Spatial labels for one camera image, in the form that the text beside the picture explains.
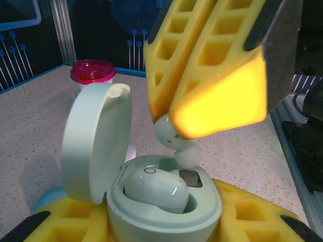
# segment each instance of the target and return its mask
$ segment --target open case lid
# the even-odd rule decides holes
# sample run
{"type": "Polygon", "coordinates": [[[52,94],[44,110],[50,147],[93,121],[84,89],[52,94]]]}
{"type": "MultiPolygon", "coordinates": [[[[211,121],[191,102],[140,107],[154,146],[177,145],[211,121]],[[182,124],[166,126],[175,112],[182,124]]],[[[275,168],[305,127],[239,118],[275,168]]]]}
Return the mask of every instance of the open case lid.
{"type": "Polygon", "coordinates": [[[127,154],[131,115],[125,84],[93,83],[78,95],[62,147],[63,183],[70,198],[102,203],[127,154]]]}

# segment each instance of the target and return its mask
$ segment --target pink lid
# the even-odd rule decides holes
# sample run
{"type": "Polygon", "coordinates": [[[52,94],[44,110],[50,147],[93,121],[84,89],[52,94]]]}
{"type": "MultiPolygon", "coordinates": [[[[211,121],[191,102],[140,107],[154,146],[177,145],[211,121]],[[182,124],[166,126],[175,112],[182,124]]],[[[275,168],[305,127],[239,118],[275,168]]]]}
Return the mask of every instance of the pink lid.
{"type": "Polygon", "coordinates": [[[109,80],[116,74],[116,69],[111,62],[99,59],[78,60],[71,69],[71,78],[79,82],[93,82],[98,79],[109,80]]]}

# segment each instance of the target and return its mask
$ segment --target earbud charging case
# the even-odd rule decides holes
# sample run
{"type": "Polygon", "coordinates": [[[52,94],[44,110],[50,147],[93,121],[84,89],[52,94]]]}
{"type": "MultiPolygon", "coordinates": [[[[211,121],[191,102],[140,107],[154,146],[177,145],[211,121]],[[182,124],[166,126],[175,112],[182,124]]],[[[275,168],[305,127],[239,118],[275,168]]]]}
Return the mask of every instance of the earbud charging case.
{"type": "Polygon", "coordinates": [[[181,169],[174,157],[163,155],[124,163],[131,116],[127,85],[93,83],[80,92],[63,138],[62,173],[68,196],[94,204],[106,199],[110,231],[118,242],[213,241],[222,204],[201,167],[191,169],[198,173],[201,187],[188,187],[189,201],[182,214],[133,201],[124,194],[128,175],[139,167],[157,167],[177,175],[181,169]]]}

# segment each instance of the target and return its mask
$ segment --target white countertop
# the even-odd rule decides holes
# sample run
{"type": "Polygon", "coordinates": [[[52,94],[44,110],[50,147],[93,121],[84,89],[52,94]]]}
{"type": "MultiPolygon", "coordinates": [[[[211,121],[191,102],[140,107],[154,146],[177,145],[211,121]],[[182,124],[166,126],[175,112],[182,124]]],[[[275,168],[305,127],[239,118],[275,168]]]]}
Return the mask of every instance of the white countertop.
{"type": "MultiPolygon", "coordinates": [[[[61,143],[77,86],[64,66],[0,95],[0,238],[30,215],[38,198],[62,186],[61,143]]],[[[154,134],[146,79],[116,75],[131,87],[130,142],[137,156],[172,155],[154,134]]],[[[201,166],[223,180],[293,211],[307,223],[270,117],[198,140],[201,166]]]]}

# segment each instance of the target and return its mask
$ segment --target earbud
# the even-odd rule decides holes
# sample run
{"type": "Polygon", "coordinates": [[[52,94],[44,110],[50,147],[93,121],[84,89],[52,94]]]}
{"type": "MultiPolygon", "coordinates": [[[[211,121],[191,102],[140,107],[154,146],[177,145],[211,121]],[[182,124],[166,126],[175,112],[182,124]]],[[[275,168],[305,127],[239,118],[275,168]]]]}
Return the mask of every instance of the earbud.
{"type": "Polygon", "coordinates": [[[125,195],[170,213],[183,213],[188,201],[188,188],[178,175],[155,167],[142,167],[127,177],[125,195]]]}
{"type": "Polygon", "coordinates": [[[192,141],[184,140],[175,131],[168,114],[163,115],[155,123],[157,138],[164,146],[176,150],[175,158],[185,169],[197,166],[201,161],[200,147],[192,141]]]}

